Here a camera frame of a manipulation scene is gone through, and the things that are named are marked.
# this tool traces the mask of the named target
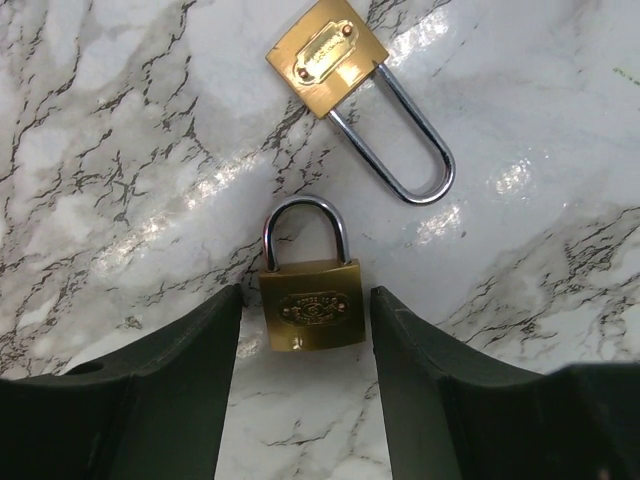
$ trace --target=gold metal plate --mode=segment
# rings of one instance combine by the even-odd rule
[[[388,56],[345,0],[319,0],[273,47],[267,60],[322,118]]]
[[[358,260],[281,265],[277,272],[260,272],[259,279],[274,350],[321,350],[365,340]]]

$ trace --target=padlock shackle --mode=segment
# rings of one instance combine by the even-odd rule
[[[338,259],[343,265],[351,263],[351,254],[349,253],[349,242],[347,238],[347,229],[344,225],[342,215],[336,207],[326,201],[324,198],[315,195],[295,195],[288,197],[277,205],[264,223],[262,230],[262,252],[264,254],[265,263],[268,272],[277,272],[279,270],[278,259],[276,258],[273,241],[273,231],[276,223],[286,210],[298,205],[311,205],[319,208],[324,213],[333,227],[333,234],[336,238],[336,248],[338,251]]]
[[[376,171],[383,182],[395,193],[401,200],[411,205],[431,205],[444,197],[451,189],[453,181],[456,177],[456,163],[453,154],[449,150],[449,146],[442,139],[440,134],[431,125],[427,117],[418,108],[418,105],[411,99],[407,91],[400,84],[395,75],[387,68],[384,63],[378,65],[375,69],[378,74],[390,88],[391,92],[400,101],[400,105],[405,109],[409,116],[413,119],[420,131],[427,137],[429,142],[436,148],[442,159],[444,168],[444,176],[440,183],[423,193],[414,193],[408,190],[400,181],[393,176],[382,160],[378,158],[375,152],[362,139],[362,137],[349,124],[348,120],[338,112],[337,108],[333,108],[329,112],[329,118],[333,123],[347,136],[351,144]]]

